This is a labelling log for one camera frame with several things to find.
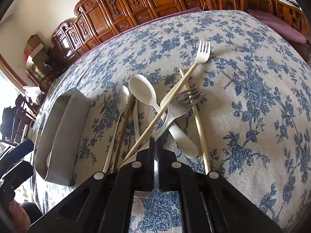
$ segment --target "spoon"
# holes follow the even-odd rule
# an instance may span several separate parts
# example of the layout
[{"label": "spoon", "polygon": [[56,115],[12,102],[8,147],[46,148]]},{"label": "spoon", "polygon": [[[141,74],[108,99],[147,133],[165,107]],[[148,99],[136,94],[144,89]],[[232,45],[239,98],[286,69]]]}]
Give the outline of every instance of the spoon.
[{"label": "spoon", "polygon": [[[157,112],[161,110],[161,107],[156,101],[156,93],[153,86],[143,75],[137,74],[132,76],[128,82],[128,86],[133,95],[142,103],[153,106]],[[161,119],[165,121],[166,113],[161,116]],[[198,155],[195,144],[174,122],[169,126],[169,132],[186,157],[195,158]]]},{"label": "spoon", "polygon": [[112,156],[112,151],[113,151],[113,147],[114,147],[114,139],[115,139],[116,134],[117,134],[119,121],[120,121],[120,118],[121,118],[123,112],[126,111],[126,109],[127,109],[129,99],[130,99],[130,92],[129,92],[128,88],[126,86],[122,86],[121,89],[119,90],[117,98],[116,98],[116,104],[117,104],[117,108],[119,110],[119,117],[118,117],[118,121],[117,121],[117,126],[114,130],[114,135],[112,137],[112,141],[111,141],[111,144],[109,147],[108,155],[106,158],[106,162],[105,162],[105,166],[104,166],[104,170],[103,170],[104,173],[108,172],[109,164],[110,164],[111,156]]}]

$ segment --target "silver fork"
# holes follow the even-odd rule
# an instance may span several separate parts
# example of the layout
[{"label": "silver fork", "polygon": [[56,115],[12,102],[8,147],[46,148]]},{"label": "silver fork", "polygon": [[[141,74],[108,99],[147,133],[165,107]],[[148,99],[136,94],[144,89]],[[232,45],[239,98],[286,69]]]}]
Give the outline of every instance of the silver fork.
[{"label": "silver fork", "polygon": [[154,135],[154,139],[158,139],[169,125],[176,119],[189,112],[205,94],[197,89],[189,89],[175,96],[169,103],[167,117],[161,129]]}]

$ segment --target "wood carving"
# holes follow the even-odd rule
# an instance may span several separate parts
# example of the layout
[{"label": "wood carving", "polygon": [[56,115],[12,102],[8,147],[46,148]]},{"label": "wood carving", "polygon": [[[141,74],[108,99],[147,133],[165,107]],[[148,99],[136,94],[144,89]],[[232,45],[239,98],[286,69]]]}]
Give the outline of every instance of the wood carving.
[{"label": "wood carving", "polygon": [[69,28],[68,23],[61,23],[51,41],[62,51],[63,59],[73,62],[103,41],[135,25],[195,7],[269,11],[303,35],[308,25],[301,10],[278,0],[80,0],[74,13],[82,13],[83,17],[76,19],[74,28]]}]

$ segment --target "white plastic fork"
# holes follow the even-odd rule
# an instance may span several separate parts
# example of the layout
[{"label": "white plastic fork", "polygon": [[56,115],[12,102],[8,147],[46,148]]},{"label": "white plastic fork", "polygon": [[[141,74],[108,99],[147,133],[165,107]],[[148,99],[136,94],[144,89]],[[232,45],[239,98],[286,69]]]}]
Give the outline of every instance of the white plastic fork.
[{"label": "white plastic fork", "polygon": [[205,62],[208,61],[208,58],[210,56],[210,52],[211,52],[211,44],[210,42],[208,42],[208,47],[207,47],[207,42],[204,45],[204,41],[203,44],[200,41],[199,44],[199,48],[197,51],[197,56],[195,59],[195,63],[191,66],[191,68],[188,70],[188,72],[185,74],[185,76],[183,78],[181,78],[181,80],[177,83],[177,86],[175,88],[175,90],[172,92],[172,94],[168,97],[167,101],[165,102],[165,104],[163,104],[160,112],[158,112],[158,114],[155,116],[155,118],[152,120],[152,122],[148,125],[148,127],[145,129],[145,131],[143,132],[143,134],[141,135],[141,137],[138,139],[138,141],[136,142],[136,144],[134,144],[134,146],[131,148],[131,150],[128,152],[128,154],[126,155],[126,157],[124,158],[124,160],[122,161],[122,163],[126,162],[131,156],[134,155],[134,153],[136,152],[136,150],[138,149],[138,147],[140,146],[140,144],[142,143],[142,141],[146,138],[146,136],[148,136],[148,134],[150,133],[150,131],[152,130],[152,128],[156,125],[156,123],[158,122],[158,120],[161,118],[162,114],[165,112],[165,110],[167,109],[170,101],[179,93],[179,91],[182,89],[182,87],[185,85],[186,81],[189,79],[189,77],[192,75],[193,71],[196,69],[196,67],[199,64],[203,64]]}]

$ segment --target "floral tablecloth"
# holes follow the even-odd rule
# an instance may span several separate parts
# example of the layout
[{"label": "floral tablecloth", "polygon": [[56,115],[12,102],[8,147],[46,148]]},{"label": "floral tablecloth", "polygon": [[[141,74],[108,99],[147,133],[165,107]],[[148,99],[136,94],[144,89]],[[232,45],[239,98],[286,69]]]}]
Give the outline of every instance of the floral tablecloth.
[{"label": "floral tablecloth", "polygon": [[[281,228],[292,229],[311,199],[311,71],[268,26],[244,12],[228,10],[181,15],[141,26],[72,65],[46,101],[42,118],[71,87],[89,97],[92,105],[77,151],[73,186],[45,182],[38,174],[32,178],[35,201],[43,213],[103,169],[119,114],[115,99],[120,87],[128,86],[134,74],[143,74],[160,102],[181,78],[179,67],[186,69],[194,62],[199,40],[210,40],[212,53],[189,84],[206,93],[199,114],[212,169]],[[142,134],[156,113],[140,102],[138,112]],[[192,112],[177,123],[200,148]],[[35,148],[43,124],[36,129]],[[160,127],[159,122],[153,132]],[[119,161],[134,142],[130,117]],[[163,143],[180,162],[205,172],[201,153],[195,159],[186,158],[168,132]],[[130,232],[181,232],[176,193],[157,190],[133,202]]]}]

